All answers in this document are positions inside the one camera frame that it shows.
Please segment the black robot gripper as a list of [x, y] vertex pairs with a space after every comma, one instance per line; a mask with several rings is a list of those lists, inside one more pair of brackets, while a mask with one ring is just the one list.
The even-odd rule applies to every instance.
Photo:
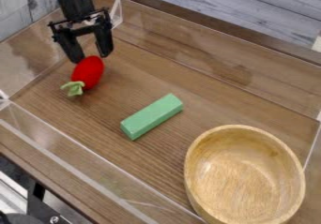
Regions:
[[106, 58], [113, 50], [111, 17], [105, 8], [97, 9], [93, 0], [58, 0], [64, 20], [50, 23], [54, 41], [70, 60], [78, 64], [85, 53], [78, 42], [78, 37], [94, 33], [95, 43], [102, 58]]

